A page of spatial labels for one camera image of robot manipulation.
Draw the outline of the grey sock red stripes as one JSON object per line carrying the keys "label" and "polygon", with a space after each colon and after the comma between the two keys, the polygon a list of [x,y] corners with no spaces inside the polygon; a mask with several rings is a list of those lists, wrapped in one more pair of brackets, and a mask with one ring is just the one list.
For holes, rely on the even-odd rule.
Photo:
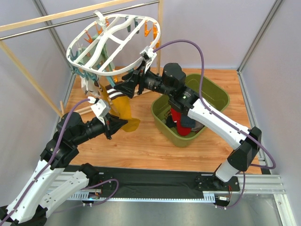
{"label": "grey sock red stripes", "polygon": [[191,129],[191,131],[198,133],[203,128],[204,128],[204,125],[202,123],[195,121],[195,126]]}

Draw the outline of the white round clip hanger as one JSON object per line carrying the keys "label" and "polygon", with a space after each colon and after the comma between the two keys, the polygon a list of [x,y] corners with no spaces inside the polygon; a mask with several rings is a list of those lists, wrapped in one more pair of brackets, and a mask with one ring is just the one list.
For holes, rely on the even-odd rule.
{"label": "white round clip hanger", "polygon": [[153,38],[148,46],[154,50],[159,47],[161,28],[156,19],[149,16],[129,14],[110,14],[104,16],[98,10],[94,11],[93,14],[96,16],[95,20],[73,39],[66,50],[66,59],[81,77],[88,77],[90,75],[111,77],[128,72],[133,68],[137,68],[141,62],[145,62],[140,52],[135,51],[134,55],[130,57],[132,62],[121,69],[115,69],[108,73],[99,73],[101,69],[96,71],[96,73],[89,69],[87,71],[83,70],[80,68],[80,65],[77,64],[78,60],[76,60],[76,58],[79,55],[79,48],[89,46],[89,42],[85,40],[89,39],[88,34],[90,37],[96,34],[103,35],[102,41],[106,41],[105,44],[109,55],[109,62],[113,62],[114,59],[122,55],[125,50],[129,50],[130,46],[138,40],[137,37],[141,33],[143,33],[145,37],[152,33]]}

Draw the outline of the mustard yellow sock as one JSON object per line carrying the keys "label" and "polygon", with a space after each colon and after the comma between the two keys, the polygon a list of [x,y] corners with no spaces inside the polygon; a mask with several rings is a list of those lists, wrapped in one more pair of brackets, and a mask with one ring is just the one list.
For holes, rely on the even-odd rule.
{"label": "mustard yellow sock", "polygon": [[116,110],[114,114],[122,120],[127,120],[127,124],[122,129],[125,132],[135,131],[140,124],[140,120],[132,117],[129,97],[114,89],[111,85],[107,85],[105,88],[108,98],[112,102],[113,110]]}
{"label": "mustard yellow sock", "polygon": [[102,99],[105,100],[109,105],[111,105],[110,104],[110,98],[109,98],[109,95],[107,93],[106,87],[100,84],[100,90],[101,90],[101,94],[102,94]]}

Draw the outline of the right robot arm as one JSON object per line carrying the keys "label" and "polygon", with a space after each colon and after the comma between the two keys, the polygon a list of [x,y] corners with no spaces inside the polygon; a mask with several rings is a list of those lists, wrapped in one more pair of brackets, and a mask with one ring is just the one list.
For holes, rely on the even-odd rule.
{"label": "right robot arm", "polygon": [[135,89],[138,89],[138,94],[148,89],[166,95],[173,109],[208,127],[233,148],[227,160],[214,172],[215,178],[228,182],[238,172],[249,168],[260,148],[261,130],[242,126],[210,106],[186,86],[186,74],[177,63],[166,64],[162,76],[154,74],[141,63],[122,80],[114,87],[117,91],[129,98],[134,96]]}

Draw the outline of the navy blue sock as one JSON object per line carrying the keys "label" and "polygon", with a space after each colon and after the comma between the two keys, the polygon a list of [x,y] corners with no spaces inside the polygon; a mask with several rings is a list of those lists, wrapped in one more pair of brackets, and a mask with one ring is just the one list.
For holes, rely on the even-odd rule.
{"label": "navy blue sock", "polygon": [[185,128],[194,128],[196,126],[196,121],[194,119],[191,119],[190,117],[186,115],[181,116],[181,126]]}

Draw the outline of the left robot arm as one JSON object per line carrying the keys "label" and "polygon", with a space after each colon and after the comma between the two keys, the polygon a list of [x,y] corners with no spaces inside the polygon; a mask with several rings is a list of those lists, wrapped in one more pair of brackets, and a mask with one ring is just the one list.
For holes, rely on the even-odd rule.
{"label": "left robot arm", "polygon": [[104,134],[107,139],[127,124],[127,120],[107,113],[104,121],[94,117],[83,122],[77,112],[67,113],[57,125],[57,132],[40,155],[37,167],[20,194],[0,209],[1,223],[13,226],[43,226],[55,210],[77,191],[96,187],[99,171],[89,163],[80,168],[53,191],[55,179],[78,155],[78,145]]}

